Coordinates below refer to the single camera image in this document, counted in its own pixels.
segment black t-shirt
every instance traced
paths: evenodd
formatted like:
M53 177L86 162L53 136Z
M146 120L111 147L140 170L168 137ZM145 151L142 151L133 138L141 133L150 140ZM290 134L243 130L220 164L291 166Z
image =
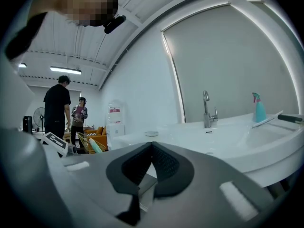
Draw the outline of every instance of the black t-shirt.
M70 93L62 85L51 87L44 97L46 103L44 118L46 124L52 124L55 121L65 122L65 105L71 104Z

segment woman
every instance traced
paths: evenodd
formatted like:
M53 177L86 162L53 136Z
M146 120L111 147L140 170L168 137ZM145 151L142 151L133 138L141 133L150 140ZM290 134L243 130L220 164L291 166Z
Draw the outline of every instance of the woman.
M87 108L85 107L86 99L84 97L79 98L79 104L74 106L72 110L72 128L71 128L71 140L75 145L76 132L84 133L84 121L87 118ZM80 147L83 148L83 144L79 141Z

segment cushion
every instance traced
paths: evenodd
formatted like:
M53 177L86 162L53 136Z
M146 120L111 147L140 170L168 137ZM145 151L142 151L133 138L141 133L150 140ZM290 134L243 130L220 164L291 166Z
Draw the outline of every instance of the cushion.
M102 133L103 129L104 129L103 127L99 127L97 129L96 135L100 135Z
M102 135L106 135L106 127L104 128Z

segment faucet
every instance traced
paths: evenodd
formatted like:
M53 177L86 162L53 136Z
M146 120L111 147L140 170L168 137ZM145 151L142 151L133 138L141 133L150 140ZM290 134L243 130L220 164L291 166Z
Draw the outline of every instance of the faucet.
M204 124L205 124L205 128L209 128L211 127L211 120L213 120L214 122L218 120L218 112L217 112L217 108L214 107L215 115L210 116L210 113L208 112L208 108L207 108L207 101L209 101L209 95L206 90L204 90L203 92L203 99L204 99L204 107L205 107Z

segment light strip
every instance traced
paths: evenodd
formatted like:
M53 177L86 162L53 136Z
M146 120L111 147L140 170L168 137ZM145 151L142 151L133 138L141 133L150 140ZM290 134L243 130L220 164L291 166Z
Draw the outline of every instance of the light strip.
M162 40L163 40L163 42L164 42L164 44L165 44L165 47L166 47L166 50L167 50L167 54L169 55L169 50L168 50L168 47L167 47L167 43L166 43L166 41L165 41L165 38L162 38Z
M62 72L62 73L69 73L69 74L78 74L78 75L81 74L80 70L67 69L67 68L56 67L56 66L52 66L51 70L55 71L55 72Z
M185 117L185 110L184 110L183 100L182 100L182 97L181 97L181 88L180 88L179 80L177 78L177 72L176 72L175 65L174 65L174 62L173 62L173 59L172 59L172 55L169 51L169 47L168 47L168 44L167 44L166 37L165 37L163 32L161 33L161 36L162 36L163 42L165 43L165 47L167 49L167 53L168 53L168 56L169 56L169 59L170 59L170 62L171 62L171 67L172 67L172 70L173 70L175 85L176 85L176 88L177 88L177 97L178 97L178 101L179 101L179 105L180 105L180 114L181 114L180 122L182 124L184 124L184 123L186 123L186 117Z
M295 30L293 29L293 27L290 25L290 23L283 16L281 16L281 14L273 6L271 6L270 4L268 4L266 2L264 4L267 7L269 7L269 9L271 11L273 11L287 25L287 27L291 30L291 32L293 33L293 35L295 36L295 38L298 40L300 46L304 50L304 46L303 46L303 44L301 42L301 39L299 38L298 34L295 32Z
M299 113L301 114L301 92L300 89L298 87L298 85L296 84L296 79L295 79L295 73L292 70L292 64L288 59L288 55L284 52L284 50L279 46L280 44L277 42L276 38L274 36L272 36L270 33L268 33L267 29L253 16L251 16L249 13L245 12L243 9L241 9L240 7L232 4L232 7L234 7L235 9L237 9L238 11L240 11L242 14L244 14L247 18L249 18L253 23L255 23L260 30L270 39L270 41L272 42L272 44L275 46L275 48L277 49L278 53L281 55L283 61L285 62L285 65L287 66L287 69L289 71L291 80L294 84L294 89L295 89L295 94L296 94L296 98L298 101L298 108L299 108Z

